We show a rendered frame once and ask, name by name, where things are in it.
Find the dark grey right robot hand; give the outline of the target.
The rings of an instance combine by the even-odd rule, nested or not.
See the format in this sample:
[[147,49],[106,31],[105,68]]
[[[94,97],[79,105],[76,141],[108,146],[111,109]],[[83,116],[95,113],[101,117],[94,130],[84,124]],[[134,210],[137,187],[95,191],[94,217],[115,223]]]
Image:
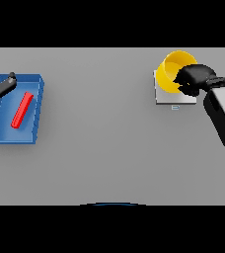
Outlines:
[[197,97],[199,91],[208,92],[213,88],[225,87],[225,77],[219,77],[216,72],[204,64],[190,64],[181,68],[174,83],[185,95]]

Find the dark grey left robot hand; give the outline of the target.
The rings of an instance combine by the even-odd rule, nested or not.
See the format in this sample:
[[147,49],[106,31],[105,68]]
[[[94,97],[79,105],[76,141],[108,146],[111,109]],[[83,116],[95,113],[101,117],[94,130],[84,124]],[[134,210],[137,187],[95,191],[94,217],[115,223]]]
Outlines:
[[17,87],[17,78],[14,72],[10,72],[8,77],[0,82],[0,99]]

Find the yellow bowl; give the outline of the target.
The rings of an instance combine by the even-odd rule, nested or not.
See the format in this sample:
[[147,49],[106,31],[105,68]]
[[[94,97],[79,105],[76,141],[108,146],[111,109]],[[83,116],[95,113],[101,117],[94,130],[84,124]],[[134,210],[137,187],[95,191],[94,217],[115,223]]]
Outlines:
[[190,53],[182,50],[170,52],[156,70],[156,80],[160,88],[167,93],[180,93],[180,85],[174,80],[179,70],[190,64],[197,64],[196,59]]

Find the red beaker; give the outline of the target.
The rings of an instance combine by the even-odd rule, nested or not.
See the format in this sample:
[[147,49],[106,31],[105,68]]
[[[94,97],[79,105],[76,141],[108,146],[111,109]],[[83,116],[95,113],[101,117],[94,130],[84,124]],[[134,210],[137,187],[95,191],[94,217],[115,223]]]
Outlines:
[[24,96],[20,102],[20,105],[11,121],[12,128],[19,128],[21,126],[22,121],[27,113],[27,110],[33,98],[34,98],[34,95],[31,92],[26,91],[24,93]]

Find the pale square metallic scale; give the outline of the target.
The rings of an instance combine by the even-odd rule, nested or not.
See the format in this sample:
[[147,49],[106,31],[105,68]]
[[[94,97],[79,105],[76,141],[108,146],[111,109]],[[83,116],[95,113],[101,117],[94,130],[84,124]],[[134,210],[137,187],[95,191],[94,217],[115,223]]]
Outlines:
[[156,71],[153,71],[155,101],[157,105],[195,105],[196,98],[183,93],[168,93],[163,90],[156,78]]

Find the blue tray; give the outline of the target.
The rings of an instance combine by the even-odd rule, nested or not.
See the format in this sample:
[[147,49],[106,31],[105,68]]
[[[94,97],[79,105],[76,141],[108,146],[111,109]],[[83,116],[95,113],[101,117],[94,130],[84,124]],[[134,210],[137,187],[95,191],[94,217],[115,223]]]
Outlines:
[[[44,81],[40,74],[17,74],[15,90],[0,99],[0,144],[35,144],[38,138],[39,116],[43,98]],[[19,128],[11,121],[26,92],[34,97]]]

